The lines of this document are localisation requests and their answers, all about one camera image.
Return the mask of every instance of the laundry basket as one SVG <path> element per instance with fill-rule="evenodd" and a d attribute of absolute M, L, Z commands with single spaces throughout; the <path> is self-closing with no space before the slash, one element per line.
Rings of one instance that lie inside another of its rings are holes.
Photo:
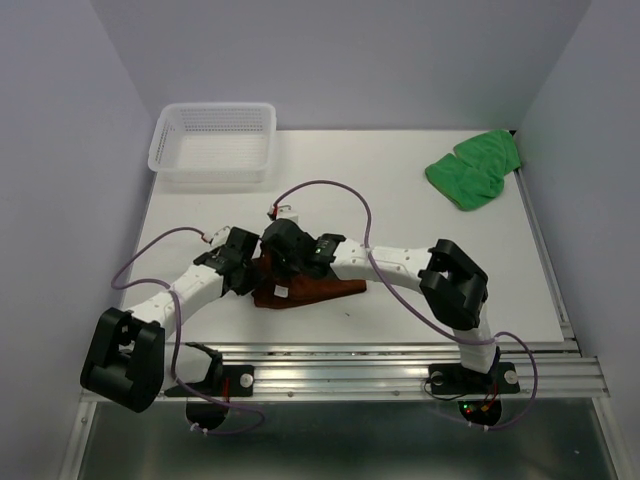
<path fill-rule="evenodd" d="M 267 103 L 174 103 L 160 114 L 149 168 L 177 182 L 264 180 L 276 131 Z"/>

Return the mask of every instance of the green towel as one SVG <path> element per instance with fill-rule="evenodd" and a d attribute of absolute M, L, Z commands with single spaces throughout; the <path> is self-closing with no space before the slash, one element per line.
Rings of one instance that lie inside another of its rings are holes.
<path fill-rule="evenodd" d="M 475 210 L 500 195 L 504 176 L 520 166 L 518 150 L 509 132 L 493 130 L 453 148 L 425 170 L 440 193 L 461 210 Z"/>

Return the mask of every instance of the folded brown garment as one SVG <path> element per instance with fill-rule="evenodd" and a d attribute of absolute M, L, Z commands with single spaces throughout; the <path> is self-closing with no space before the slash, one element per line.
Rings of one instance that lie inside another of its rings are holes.
<path fill-rule="evenodd" d="M 254 263 L 266 277 L 252 293 L 253 303 L 259 308 L 299 307 L 367 290 L 367 282 L 364 280 L 315 280 L 306 275 L 276 279 L 271 271 L 271 256 L 268 251 L 263 251 Z"/>

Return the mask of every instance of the white tag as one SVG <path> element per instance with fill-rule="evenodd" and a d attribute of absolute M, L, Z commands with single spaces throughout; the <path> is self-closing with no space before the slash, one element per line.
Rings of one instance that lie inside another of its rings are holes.
<path fill-rule="evenodd" d="M 276 288 L 273 290 L 273 294 L 276 297 L 288 298 L 289 289 L 287 287 L 281 287 L 280 285 L 276 285 Z"/>

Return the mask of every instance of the purple cable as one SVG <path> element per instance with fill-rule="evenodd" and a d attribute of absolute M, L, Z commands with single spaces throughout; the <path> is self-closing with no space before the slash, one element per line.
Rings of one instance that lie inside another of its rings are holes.
<path fill-rule="evenodd" d="M 407 300 L 404 299 L 404 297 L 400 294 L 400 292 L 398 292 L 396 290 L 396 288 L 389 282 L 389 280 L 387 280 L 387 278 L 385 277 L 385 275 L 382 272 L 382 270 L 380 270 L 380 268 L 378 267 L 378 264 L 376 263 L 375 258 L 373 258 L 373 254 L 371 253 L 371 246 L 369 244 L 369 235 L 371 234 L 371 223 L 373 221 L 373 214 L 371 213 L 371 208 L 369 207 L 369 203 L 360 194 L 360 192 L 358 192 L 354 188 L 352 188 L 352 187 L 350 187 L 348 185 L 345 185 L 344 183 L 336 182 L 336 181 L 333 181 L 333 180 L 311 180 L 309 182 L 304 182 L 304 183 L 301 183 L 299 185 L 296 185 L 295 187 L 290 188 L 289 190 L 284 192 L 282 195 L 280 195 L 276 199 L 276 201 L 273 203 L 273 205 L 277 207 L 280 204 L 280 202 L 282 202 L 282 200 L 287 198 L 293 192 L 296 192 L 296 191 L 300 190 L 301 188 L 308 187 L 310 185 L 332 185 L 334 187 L 338 187 L 338 188 L 342 188 L 344 190 L 347 190 L 347 191 L 353 193 L 356 197 L 358 197 L 358 199 L 360 200 L 360 202 L 364 206 L 364 209 L 365 209 L 365 211 L 367 213 L 367 223 L 366 223 L 366 226 L 365 226 L 365 229 L 364 229 L 364 246 L 367 249 L 367 257 L 369 258 L 369 262 L 371 263 L 371 267 L 376 272 L 376 275 L 378 275 L 378 278 L 380 279 L 380 282 L 387 288 L 387 290 L 389 290 L 389 292 L 391 292 L 391 295 L 393 295 L 396 298 L 396 300 L 398 300 L 402 304 L 402 306 L 404 306 L 407 310 L 409 310 L 413 315 L 415 315 L 423 323 L 425 323 L 427 326 L 429 326 L 430 328 L 432 328 L 433 330 L 438 332 L 440 335 L 448 338 L 449 340 L 453 340 L 454 342 L 456 342 L 458 344 L 461 344 L 461 345 L 475 345 L 475 346 L 478 346 L 478 345 L 491 345 L 492 343 L 494 343 L 496 341 L 496 339 L 498 337 L 511 337 L 512 339 L 514 339 L 516 342 L 518 342 L 522 346 L 524 351 L 529 356 L 529 359 L 531 360 L 531 367 L 533 368 L 533 388 L 531 389 L 531 397 L 529 399 L 529 402 L 527 403 L 525 408 L 522 410 L 522 412 L 520 412 L 513 419 L 509 420 L 506 423 L 503 423 L 501 425 L 496 425 L 496 426 L 493 426 L 493 427 L 483 427 L 483 426 L 480 426 L 480 425 L 478 425 L 478 426 L 480 428 L 482 428 L 482 429 L 485 429 L 485 430 L 492 430 L 492 431 L 504 430 L 505 428 L 509 428 L 509 427 L 515 425 L 516 423 L 518 423 L 520 420 L 522 420 L 522 418 L 529 412 L 529 410 L 531 409 L 531 407 L 535 403 L 536 395 L 538 393 L 538 366 L 536 364 L 535 358 L 533 357 L 533 353 L 531 352 L 529 347 L 524 343 L 524 341 L 522 341 L 519 337 L 517 337 L 516 335 L 514 335 L 513 333 L 510 333 L 510 332 L 498 332 L 490 340 L 465 340 L 465 339 L 462 339 L 462 338 L 458 338 L 455 335 L 452 335 L 449 332 L 447 332 L 447 331 L 443 330 L 442 328 L 440 328 L 438 325 L 433 323 L 427 317 L 422 315 L 418 310 L 416 310 L 409 302 L 407 302 Z M 443 414 L 441 414 L 441 415 L 449 418 L 450 420 L 453 420 L 453 421 L 456 421 L 456 422 L 459 422 L 459 423 L 467 424 L 467 422 L 465 422 L 464 420 L 460 420 L 458 418 L 454 418 L 454 417 L 451 417 L 449 415 L 443 415 Z"/>
<path fill-rule="evenodd" d="M 255 413 L 260 417 L 260 419 L 253 425 L 249 425 L 248 427 L 242 427 L 242 428 L 239 428 L 236 430 L 230 430 L 230 431 L 218 432 L 215 430 L 206 430 L 206 429 L 200 428 L 200 426 L 198 426 L 197 424 L 193 424 L 189 422 L 189 424 L 191 425 L 191 428 L 197 430 L 198 432 L 204 433 L 205 435 L 236 435 L 238 433 L 249 432 L 259 427 L 265 422 L 266 418 L 262 410 L 260 410 L 259 408 L 253 408 L 253 407 L 247 407 L 244 405 L 236 405 L 234 403 L 223 402 L 222 400 L 218 400 L 216 398 L 210 397 L 209 395 L 205 395 L 204 393 L 198 392 L 196 389 L 190 387 L 178 377 L 178 373 L 176 371 L 176 365 L 178 363 L 178 353 L 180 352 L 180 341 L 182 338 L 182 309 L 180 307 L 180 298 L 178 297 L 176 292 L 171 290 L 171 285 L 169 285 L 164 280 L 159 280 L 157 278 L 140 278 L 138 280 L 133 280 L 131 282 L 125 283 L 123 285 L 118 285 L 116 283 L 120 275 L 122 275 L 127 270 L 127 268 L 129 268 L 133 264 L 133 262 L 135 262 L 138 258 L 140 258 L 140 256 L 142 256 L 143 253 L 145 253 L 147 250 L 149 250 L 151 247 L 153 247 L 156 243 L 158 243 L 163 238 L 176 232 L 195 232 L 199 234 L 200 237 L 204 236 L 204 233 L 201 230 L 193 227 L 176 227 L 176 228 L 172 228 L 171 230 L 167 230 L 161 235 L 158 235 L 155 239 L 151 240 L 144 248 L 142 248 L 139 252 L 137 252 L 133 257 L 131 257 L 131 259 L 128 260 L 122 266 L 122 268 L 120 268 L 120 270 L 116 272 L 113 279 L 111 280 L 111 288 L 113 288 L 114 290 L 126 290 L 127 288 L 133 287 L 136 285 L 152 284 L 152 285 L 159 285 L 167 289 L 176 307 L 176 341 L 175 341 L 175 346 L 173 347 L 173 353 L 171 355 L 171 368 L 170 368 L 171 377 L 184 390 L 186 390 L 187 392 L 189 392 L 190 394 L 196 397 L 206 400 L 209 403 L 220 405 L 221 407 L 225 407 L 225 408 L 233 408 L 236 410 Z"/>

